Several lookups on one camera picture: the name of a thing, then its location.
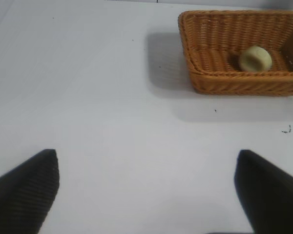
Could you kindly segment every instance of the brown basket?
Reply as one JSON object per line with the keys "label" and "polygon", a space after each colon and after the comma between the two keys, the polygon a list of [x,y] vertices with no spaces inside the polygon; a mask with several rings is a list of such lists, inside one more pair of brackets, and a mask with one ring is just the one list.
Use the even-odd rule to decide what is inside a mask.
{"label": "brown basket", "polygon": [[[187,11],[178,18],[194,88],[204,94],[293,95],[293,11]],[[241,72],[250,46],[272,56],[267,72]]]}

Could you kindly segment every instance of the woven basket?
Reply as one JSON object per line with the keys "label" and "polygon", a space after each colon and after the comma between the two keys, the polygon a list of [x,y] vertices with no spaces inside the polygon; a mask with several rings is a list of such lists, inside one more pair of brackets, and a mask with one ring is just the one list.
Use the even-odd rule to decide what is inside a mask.
{"label": "woven basket", "polygon": [[[293,11],[187,11],[179,29],[194,88],[203,94],[293,95]],[[242,72],[250,46],[272,57],[267,72]]]}

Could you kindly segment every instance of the dark speck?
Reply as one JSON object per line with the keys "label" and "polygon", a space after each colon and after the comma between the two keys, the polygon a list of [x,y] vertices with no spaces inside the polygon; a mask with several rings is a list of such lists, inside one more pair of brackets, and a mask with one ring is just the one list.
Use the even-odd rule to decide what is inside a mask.
{"label": "dark speck", "polygon": [[291,125],[289,125],[289,130],[288,131],[281,131],[282,133],[290,133],[292,131]]}

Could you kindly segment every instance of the basket rim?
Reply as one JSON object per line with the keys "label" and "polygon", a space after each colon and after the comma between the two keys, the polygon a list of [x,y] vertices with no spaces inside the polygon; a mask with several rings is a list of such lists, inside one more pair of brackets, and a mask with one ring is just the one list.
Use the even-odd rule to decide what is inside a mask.
{"label": "basket rim", "polygon": [[178,17],[178,25],[179,30],[181,34],[182,44],[184,46],[184,53],[186,55],[186,58],[188,62],[192,65],[193,68],[189,68],[189,70],[193,73],[196,73],[201,76],[205,76],[206,78],[209,77],[209,79],[215,79],[217,80],[218,77],[228,77],[231,81],[234,78],[247,78],[248,81],[250,79],[258,81],[259,79],[261,81],[276,81],[282,80],[285,82],[284,78],[286,78],[286,81],[293,81],[293,72],[287,72],[287,71],[266,71],[266,72],[243,72],[243,71],[232,71],[232,72],[225,72],[225,71],[215,71],[215,72],[209,72],[203,69],[198,68],[193,61],[193,57],[191,55],[191,51],[189,49],[189,44],[187,40],[187,32],[184,28],[184,20],[185,17],[195,17],[197,15],[287,15],[287,16],[293,16],[293,11],[287,11],[287,10],[236,10],[236,11],[219,11],[219,10],[197,10],[197,11],[185,11],[182,12]]}

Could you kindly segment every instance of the white table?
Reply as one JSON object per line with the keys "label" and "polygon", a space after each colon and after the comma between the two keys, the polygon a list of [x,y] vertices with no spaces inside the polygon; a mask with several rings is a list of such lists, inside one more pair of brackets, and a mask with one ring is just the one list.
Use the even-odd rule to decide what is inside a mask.
{"label": "white table", "polygon": [[293,175],[293,97],[195,93],[177,25],[189,9],[229,8],[16,0],[8,11],[0,175],[57,150],[61,185],[41,234],[247,232],[239,150]]}

